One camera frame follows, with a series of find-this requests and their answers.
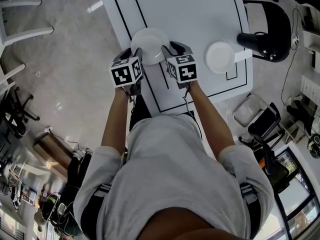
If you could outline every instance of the window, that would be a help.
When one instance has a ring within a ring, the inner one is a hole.
[[[290,186],[275,193],[275,206],[254,240],[295,240],[320,216],[320,205],[304,169],[287,148],[277,157],[290,174]]]

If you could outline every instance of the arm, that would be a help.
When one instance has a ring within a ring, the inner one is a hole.
[[[207,141],[215,158],[218,160],[222,150],[235,145],[231,131],[197,81],[192,83],[190,94],[200,117]]]
[[[114,99],[102,137],[101,146],[115,148],[120,155],[125,152],[128,96],[122,88],[115,89]]]

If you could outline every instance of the white chair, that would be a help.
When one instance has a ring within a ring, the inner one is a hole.
[[[4,19],[2,16],[2,8],[8,8],[8,7],[14,7],[14,6],[39,6],[41,5],[41,3],[42,3],[41,0],[10,0],[10,1],[0,2],[0,57],[6,46],[12,45],[13,43],[23,39],[50,34],[54,31],[53,27],[44,27],[44,28],[37,28],[33,30],[12,34],[12,35],[7,35],[5,30]],[[25,67],[26,66],[22,64],[17,68],[15,68],[14,70],[11,70],[6,75],[1,74],[0,85],[5,82],[8,83],[7,79],[11,78],[13,75],[20,72]]]

